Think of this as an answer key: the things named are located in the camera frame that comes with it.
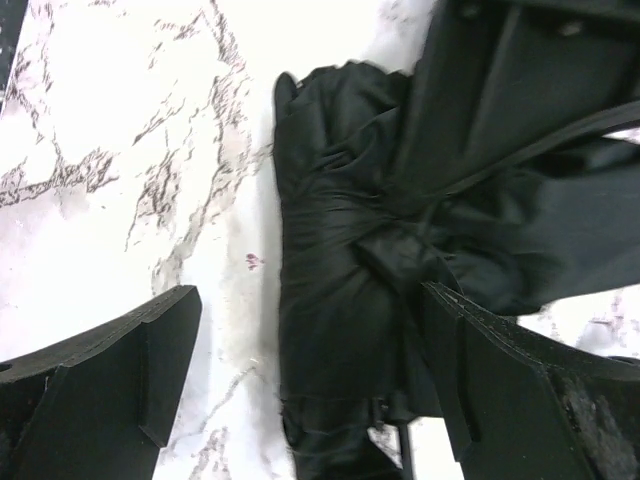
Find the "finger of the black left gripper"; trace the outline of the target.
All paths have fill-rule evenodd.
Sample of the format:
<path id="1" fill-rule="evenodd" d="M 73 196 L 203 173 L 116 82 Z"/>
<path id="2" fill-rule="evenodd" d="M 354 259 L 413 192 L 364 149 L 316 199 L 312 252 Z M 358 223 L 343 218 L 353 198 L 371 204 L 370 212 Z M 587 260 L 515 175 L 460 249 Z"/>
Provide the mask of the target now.
<path id="1" fill-rule="evenodd" d="M 492 170 L 639 122 L 635 1 L 438 1 L 399 185 L 449 194 Z"/>

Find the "black folding umbrella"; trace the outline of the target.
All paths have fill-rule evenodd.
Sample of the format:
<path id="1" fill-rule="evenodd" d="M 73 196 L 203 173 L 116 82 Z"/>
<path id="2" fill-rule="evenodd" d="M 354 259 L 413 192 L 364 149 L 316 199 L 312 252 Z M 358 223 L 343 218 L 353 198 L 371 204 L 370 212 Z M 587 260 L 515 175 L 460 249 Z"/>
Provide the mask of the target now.
<path id="1" fill-rule="evenodd" d="M 639 279 L 639 148 L 624 140 L 574 144 L 392 213 L 384 170 L 412 83 L 351 62 L 275 84 L 281 415 L 300 479 L 403 479 L 370 429 L 445 421 L 425 284 L 518 325 Z"/>

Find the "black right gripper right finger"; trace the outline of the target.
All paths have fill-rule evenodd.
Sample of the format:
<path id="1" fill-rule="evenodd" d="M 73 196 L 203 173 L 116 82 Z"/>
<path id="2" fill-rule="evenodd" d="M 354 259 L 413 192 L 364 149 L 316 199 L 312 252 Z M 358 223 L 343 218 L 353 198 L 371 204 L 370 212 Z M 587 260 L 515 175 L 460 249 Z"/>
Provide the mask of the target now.
<path id="1" fill-rule="evenodd" d="M 639 364 L 566 346 L 424 286 L 424 335 L 467 479 L 636 479 Z"/>

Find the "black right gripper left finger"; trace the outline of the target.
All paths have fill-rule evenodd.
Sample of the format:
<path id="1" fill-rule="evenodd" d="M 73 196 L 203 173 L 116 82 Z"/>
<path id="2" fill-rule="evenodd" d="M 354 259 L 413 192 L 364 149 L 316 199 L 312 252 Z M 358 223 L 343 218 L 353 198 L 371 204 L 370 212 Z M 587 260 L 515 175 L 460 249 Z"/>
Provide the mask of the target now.
<path id="1" fill-rule="evenodd" d="M 199 329 L 194 286 L 1 364 L 6 480 L 150 479 Z"/>

